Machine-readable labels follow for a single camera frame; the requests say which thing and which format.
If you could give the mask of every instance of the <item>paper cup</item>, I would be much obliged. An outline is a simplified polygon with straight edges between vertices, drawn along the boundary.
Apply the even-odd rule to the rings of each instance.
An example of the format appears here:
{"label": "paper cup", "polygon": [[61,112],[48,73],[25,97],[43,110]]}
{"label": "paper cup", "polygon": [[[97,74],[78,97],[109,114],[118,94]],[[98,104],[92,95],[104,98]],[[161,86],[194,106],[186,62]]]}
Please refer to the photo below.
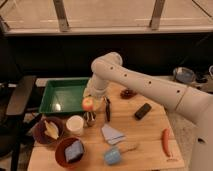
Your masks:
{"label": "paper cup", "polygon": [[81,136],[84,133],[84,119],[81,116],[71,116],[66,122],[67,129],[76,136]]}

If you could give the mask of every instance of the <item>blue sponge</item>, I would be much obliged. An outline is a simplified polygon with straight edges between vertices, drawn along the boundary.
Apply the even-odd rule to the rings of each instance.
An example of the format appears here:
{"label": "blue sponge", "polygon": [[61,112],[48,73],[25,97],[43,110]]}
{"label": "blue sponge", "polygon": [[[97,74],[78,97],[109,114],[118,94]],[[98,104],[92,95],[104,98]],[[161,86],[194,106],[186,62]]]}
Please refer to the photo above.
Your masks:
{"label": "blue sponge", "polygon": [[72,163],[84,153],[84,148],[81,141],[75,141],[72,145],[65,149],[65,158],[67,163]]}

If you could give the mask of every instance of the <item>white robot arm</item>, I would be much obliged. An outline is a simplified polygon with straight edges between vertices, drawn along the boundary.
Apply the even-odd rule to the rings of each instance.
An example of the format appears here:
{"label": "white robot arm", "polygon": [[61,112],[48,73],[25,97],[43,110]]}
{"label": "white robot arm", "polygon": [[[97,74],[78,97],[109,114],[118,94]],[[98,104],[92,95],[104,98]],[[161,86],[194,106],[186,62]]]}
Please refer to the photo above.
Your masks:
{"label": "white robot arm", "polygon": [[197,125],[190,171],[213,171],[213,97],[187,85],[162,80],[122,67],[122,58],[111,52],[92,63],[87,91],[103,97],[109,81],[124,85],[165,108],[180,113]]}

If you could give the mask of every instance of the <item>green tray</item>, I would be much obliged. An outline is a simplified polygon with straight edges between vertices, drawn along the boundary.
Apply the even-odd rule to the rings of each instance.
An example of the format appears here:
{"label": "green tray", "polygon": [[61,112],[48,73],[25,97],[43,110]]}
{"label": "green tray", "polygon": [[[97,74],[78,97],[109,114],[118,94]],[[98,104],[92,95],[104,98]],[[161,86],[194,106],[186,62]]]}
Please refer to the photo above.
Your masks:
{"label": "green tray", "polygon": [[45,115],[82,113],[81,103],[87,82],[88,78],[48,81],[39,113]]}

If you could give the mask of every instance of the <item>carrot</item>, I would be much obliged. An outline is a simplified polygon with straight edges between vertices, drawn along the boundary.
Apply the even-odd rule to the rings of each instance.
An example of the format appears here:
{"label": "carrot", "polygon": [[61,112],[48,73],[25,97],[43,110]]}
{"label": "carrot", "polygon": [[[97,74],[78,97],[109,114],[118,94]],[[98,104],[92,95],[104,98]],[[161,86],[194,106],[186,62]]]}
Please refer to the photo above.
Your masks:
{"label": "carrot", "polygon": [[169,129],[168,128],[163,130],[162,145],[163,145],[164,153],[166,154],[167,157],[170,157],[171,153],[169,151]]}

